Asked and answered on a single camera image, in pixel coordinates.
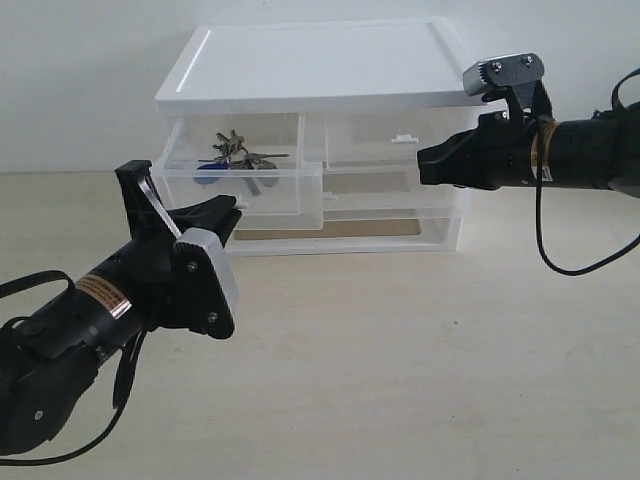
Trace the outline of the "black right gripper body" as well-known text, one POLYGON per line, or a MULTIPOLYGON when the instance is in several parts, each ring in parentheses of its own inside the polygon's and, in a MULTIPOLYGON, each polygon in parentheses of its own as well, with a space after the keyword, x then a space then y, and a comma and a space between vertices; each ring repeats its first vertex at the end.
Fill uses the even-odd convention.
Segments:
POLYGON ((532 187, 535 184, 531 149, 536 122, 523 124, 505 118, 505 112, 483 114, 478 119, 477 137, 471 153, 475 187, 532 187))

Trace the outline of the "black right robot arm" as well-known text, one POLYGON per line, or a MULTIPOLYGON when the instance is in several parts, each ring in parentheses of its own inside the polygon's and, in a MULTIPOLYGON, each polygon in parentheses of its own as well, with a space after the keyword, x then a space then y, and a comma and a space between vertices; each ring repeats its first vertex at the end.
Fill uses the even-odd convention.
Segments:
POLYGON ((476 128, 417 153, 420 183, 489 191, 533 187, 541 158, 546 187, 639 196, 638 103, 624 113, 608 110, 587 120, 550 122, 542 146, 537 133, 532 118, 521 127, 504 112, 483 114, 476 128))

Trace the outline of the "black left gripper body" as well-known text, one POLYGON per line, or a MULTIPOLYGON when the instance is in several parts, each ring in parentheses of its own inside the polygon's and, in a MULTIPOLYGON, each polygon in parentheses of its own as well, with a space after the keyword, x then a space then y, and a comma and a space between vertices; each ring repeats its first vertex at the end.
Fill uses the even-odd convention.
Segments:
POLYGON ((181 230, 172 220, 174 209, 163 205, 150 168, 148 160, 131 160, 115 170, 132 237, 121 250, 119 273, 149 330, 188 330, 175 319, 171 256, 174 243, 189 228, 181 230))

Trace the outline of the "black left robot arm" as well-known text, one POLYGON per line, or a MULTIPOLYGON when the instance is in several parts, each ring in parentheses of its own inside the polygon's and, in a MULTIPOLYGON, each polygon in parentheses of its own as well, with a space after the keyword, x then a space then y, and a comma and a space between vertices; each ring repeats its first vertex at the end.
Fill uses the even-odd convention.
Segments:
POLYGON ((1 451, 31 451, 54 439, 100 367, 121 357, 112 405, 121 410, 144 335, 178 329, 225 340, 235 330, 237 290, 225 246, 241 218, 218 194, 167 209, 150 163, 115 172, 129 240, 78 279, 48 270, 4 284, 3 296, 55 281, 64 290, 1 328, 1 451))

